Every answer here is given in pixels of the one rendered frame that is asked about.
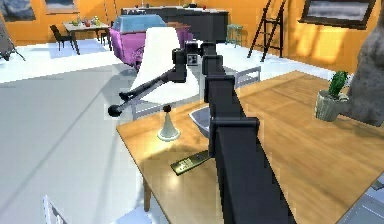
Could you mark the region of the dark kitchen counter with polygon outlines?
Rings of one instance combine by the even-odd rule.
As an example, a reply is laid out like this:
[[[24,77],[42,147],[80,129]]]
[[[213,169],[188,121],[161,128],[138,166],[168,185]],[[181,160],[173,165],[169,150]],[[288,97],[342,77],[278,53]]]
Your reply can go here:
[[[133,11],[134,8],[122,8],[121,15],[134,15]],[[140,15],[159,15],[166,24],[168,22],[187,24],[190,26],[189,32],[193,34],[193,39],[196,40],[214,43],[224,43],[226,40],[227,11],[182,7],[137,8],[137,11],[142,11]]]

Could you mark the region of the grey stone statue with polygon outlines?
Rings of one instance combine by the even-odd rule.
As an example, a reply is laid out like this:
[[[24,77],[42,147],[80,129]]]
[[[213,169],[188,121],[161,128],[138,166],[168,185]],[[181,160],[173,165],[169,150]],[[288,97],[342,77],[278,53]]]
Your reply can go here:
[[[384,0],[376,26],[363,42],[341,114],[380,127],[384,123]]]

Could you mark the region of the green stool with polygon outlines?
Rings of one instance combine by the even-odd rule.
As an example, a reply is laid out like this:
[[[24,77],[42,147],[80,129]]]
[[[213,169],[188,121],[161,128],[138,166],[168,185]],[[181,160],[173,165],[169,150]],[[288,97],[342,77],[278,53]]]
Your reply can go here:
[[[240,46],[242,43],[242,25],[228,24],[226,44],[233,44],[234,47]]]

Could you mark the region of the white table lamp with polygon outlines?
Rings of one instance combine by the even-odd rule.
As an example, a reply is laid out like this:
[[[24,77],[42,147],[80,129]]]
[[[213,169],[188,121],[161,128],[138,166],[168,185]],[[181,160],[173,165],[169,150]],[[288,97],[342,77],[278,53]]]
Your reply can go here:
[[[179,48],[176,29],[173,27],[152,27],[146,31],[144,53],[140,69],[131,89],[159,77],[174,67],[172,51]],[[186,66],[187,76],[184,83],[168,81],[156,88],[142,100],[152,103],[177,103],[199,94],[199,82]]]

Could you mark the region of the black remote control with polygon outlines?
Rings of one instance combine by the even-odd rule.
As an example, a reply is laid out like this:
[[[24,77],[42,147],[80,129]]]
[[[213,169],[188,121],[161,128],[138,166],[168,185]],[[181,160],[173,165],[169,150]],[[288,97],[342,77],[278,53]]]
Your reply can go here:
[[[180,161],[177,161],[171,164],[170,167],[175,172],[175,174],[179,176],[200,166],[209,159],[209,152],[207,150],[204,150],[189,157],[186,157]]]

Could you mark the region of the large black framed picture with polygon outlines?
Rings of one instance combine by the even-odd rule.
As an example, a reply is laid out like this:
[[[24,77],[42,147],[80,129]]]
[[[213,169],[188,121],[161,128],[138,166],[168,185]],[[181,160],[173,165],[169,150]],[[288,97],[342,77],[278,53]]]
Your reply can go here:
[[[376,0],[305,0],[299,23],[365,30]]]

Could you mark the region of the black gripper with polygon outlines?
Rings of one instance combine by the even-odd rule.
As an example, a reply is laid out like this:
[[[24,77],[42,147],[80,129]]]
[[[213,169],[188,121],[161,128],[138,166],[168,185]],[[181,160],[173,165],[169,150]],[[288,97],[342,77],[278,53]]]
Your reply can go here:
[[[129,92],[120,92],[119,97],[122,100],[120,104],[111,105],[108,108],[108,114],[111,117],[119,117],[122,112],[131,107],[131,101],[134,99],[142,99],[150,92],[160,87],[162,84],[169,81],[169,75],[171,74],[171,80],[175,83],[184,83],[186,81],[186,53],[184,49],[176,48],[172,51],[172,60],[174,68],[166,71],[162,75],[153,80],[147,81],[144,84],[130,90]]]

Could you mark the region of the grey-blue furniture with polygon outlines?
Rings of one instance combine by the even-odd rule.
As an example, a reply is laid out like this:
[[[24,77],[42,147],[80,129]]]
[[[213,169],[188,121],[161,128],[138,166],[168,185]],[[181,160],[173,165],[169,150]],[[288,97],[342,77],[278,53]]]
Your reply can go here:
[[[336,224],[384,224],[384,183],[376,180]]]

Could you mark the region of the black dining chair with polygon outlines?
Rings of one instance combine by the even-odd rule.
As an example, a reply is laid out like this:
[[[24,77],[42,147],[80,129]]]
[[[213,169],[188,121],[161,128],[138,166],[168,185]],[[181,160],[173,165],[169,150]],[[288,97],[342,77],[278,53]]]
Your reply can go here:
[[[50,29],[53,36],[58,43],[58,49],[61,50],[65,46],[65,42],[68,41],[73,47],[73,38],[70,35],[62,35],[56,25],[51,25]]]
[[[105,30],[99,35],[100,43],[101,43],[103,46],[108,45],[110,51],[113,50],[113,47],[112,47],[112,40],[111,40],[111,34],[110,34],[110,30],[111,30],[111,28],[113,27],[113,24],[114,24],[114,22],[111,21],[111,22],[110,22],[110,25],[108,26],[108,28],[105,29]]]

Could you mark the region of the black ladder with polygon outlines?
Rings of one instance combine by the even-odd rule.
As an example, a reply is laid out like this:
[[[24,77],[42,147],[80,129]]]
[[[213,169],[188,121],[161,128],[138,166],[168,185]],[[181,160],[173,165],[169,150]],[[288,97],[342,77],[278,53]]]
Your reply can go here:
[[[259,47],[263,50],[260,61],[264,62],[268,51],[270,49],[278,50],[279,57],[283,57],[284,49],[284,7],[287,0],[282,0],[278,13],[275,17],[268,16],[268,10],[271,5],[272,0],[268,0],[265,7],[262,10],[261,20],[256,29],[255,35],[252,40],[251,47],[249,48],[247,57],[252,56],[252,52],[255,47]],[[275,36],[275,33],[279,33],[278,46],[272,44],[272,40]]]

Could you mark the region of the small dining table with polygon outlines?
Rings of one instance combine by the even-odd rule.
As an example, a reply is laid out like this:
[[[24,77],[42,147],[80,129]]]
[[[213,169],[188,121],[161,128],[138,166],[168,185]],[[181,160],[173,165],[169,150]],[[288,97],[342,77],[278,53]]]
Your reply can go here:
[[[101,22],[99,26],[96,25],[90,25],[87,27],[86,25],[78,25],[74,26],[71,22],[63,22],[63,25],[67,31],[67,33],[73,38],[73,44],[76,50],[77,54],[80,54],[77,39],[76,39],[76,34],[79,32],[97,32],[97,31],[104,31],[105,29],[108,28],[108,25]]]

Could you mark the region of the potted green cactus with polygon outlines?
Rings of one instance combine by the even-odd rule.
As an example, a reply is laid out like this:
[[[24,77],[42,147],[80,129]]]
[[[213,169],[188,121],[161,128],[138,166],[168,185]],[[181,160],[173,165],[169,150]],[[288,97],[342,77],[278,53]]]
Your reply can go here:
[[[349,97],[341,92],[348,78],[346,71],[337,71],[327,90],[320,90],[315,104],[315,117],[322,121],[334,121]]]

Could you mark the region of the grey-blue bowl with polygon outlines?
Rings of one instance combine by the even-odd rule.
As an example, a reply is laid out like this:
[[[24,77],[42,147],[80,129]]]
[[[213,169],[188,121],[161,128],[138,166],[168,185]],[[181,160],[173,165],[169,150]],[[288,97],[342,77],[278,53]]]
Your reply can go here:
[[[203,107],[196,109],[189,113],[189,116],[193,123],[197,126],[200,133],[208,138],[209,137],[209,126],[210,126],[210,108]]]

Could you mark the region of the blue cushion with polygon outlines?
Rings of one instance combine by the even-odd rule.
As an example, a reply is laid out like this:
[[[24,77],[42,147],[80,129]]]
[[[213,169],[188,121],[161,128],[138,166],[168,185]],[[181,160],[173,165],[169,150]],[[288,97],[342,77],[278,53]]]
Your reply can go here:
[[[120,33],[142,32],[152,27],[166,27],[166,23],[156,14],[121,15],[112,26]]]

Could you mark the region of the small brown framed picture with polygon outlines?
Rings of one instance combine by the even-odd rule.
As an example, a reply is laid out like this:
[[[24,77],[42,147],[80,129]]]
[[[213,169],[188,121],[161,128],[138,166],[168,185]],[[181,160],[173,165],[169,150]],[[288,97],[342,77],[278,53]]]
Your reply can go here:
[[[48,14],[78,13],[76,0],[44,0]]]

